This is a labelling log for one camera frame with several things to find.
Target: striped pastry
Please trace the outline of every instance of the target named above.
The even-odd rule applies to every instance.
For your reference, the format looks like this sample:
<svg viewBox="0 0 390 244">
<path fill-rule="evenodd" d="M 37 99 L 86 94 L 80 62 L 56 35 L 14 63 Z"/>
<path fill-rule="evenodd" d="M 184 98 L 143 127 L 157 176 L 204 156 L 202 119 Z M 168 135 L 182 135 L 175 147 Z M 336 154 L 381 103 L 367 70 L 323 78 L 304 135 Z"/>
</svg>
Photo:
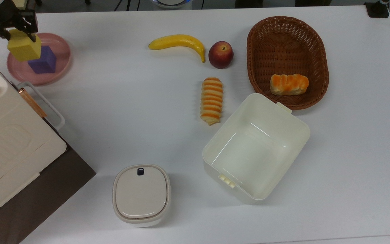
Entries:
<svg viewBox="0 0 390 244">
<path fill-rule="evenodd" d="M 222 112 L 222 82 L 216 77 L 208 77 L 202 83 L 201 119 L 209 125 L 219 122 Z"/>
</svg>

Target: wicker basket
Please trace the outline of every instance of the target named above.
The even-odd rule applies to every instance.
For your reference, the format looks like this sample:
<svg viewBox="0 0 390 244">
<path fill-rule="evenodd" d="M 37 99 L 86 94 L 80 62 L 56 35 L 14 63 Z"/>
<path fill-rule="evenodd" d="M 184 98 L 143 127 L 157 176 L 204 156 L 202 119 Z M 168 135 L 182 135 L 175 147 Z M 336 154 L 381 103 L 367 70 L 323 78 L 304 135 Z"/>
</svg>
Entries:
<svg viewBox="0 0 390 244">
<path fill-rule="evenodd" d="M 258 22 L 247 39 L 249 80 L 257 93 L 289 109 L 308 108 L 319 102 L 329 84 L 326 52 L 320 36 L 305 22 L 275 16 Z M 270 92 L 273 74 L 302 74 L 309 79 L 305 93 L 276 96 Z"/>
</svg>

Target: black stand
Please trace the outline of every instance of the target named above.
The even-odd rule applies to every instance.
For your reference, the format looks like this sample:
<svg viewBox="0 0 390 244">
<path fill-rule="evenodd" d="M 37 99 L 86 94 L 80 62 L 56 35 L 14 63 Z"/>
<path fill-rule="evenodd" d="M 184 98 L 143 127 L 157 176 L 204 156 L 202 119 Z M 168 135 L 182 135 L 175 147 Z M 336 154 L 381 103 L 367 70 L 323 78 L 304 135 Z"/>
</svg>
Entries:
<svg viewBox="0 0 390 244">
<path fill-rule="evenodd" d="M 387 5 L 382 4 L 379 1 L 376 3 L 364 3 L 367 7 L 368 16 L 371 18 L 387 18 L 389 17 L 389 11 Z"/>
</svg>

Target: pink plate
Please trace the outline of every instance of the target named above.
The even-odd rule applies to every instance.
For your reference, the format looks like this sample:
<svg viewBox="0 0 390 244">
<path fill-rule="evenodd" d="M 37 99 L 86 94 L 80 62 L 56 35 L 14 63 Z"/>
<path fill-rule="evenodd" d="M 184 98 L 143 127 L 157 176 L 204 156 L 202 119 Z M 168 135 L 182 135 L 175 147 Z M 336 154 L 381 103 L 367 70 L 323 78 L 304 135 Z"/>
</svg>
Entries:
<svg viewBox="0 0 390 244">
<path fill-rule="evenodd" d="M 20 82 L 45 85 L 56 81 L 67 71 L 71 60 L 70 47 L 62 37 L 52 33 L 38 33 L 42 46 L 49 46 L 57 58 L 55 73 L 36 74 L 27 61 L 19 62 L 12 54 L 7 57 L 7 68 L 11 76 Z"/>
</svg>

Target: bread roll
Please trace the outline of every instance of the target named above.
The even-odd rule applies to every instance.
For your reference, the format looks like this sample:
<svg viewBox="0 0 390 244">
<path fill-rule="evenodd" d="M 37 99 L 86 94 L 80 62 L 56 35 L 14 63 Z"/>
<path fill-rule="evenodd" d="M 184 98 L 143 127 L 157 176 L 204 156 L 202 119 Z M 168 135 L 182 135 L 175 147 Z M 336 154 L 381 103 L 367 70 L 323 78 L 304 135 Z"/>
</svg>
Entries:
<svg viewBox="0 0 390 244">
<path fill-rule="evenodd" d="M 299 95 L 306 92 L 309 80 L 301 74 L 272 75 L 270 91 L 277 96 Z"/>
<path fill-rule="evenodd" d="M 222 82 L 216 77 L 208 77 L 201 89 L 201 119 L 209 125 L 220 121 L 222 112 Z"/>
</svg>

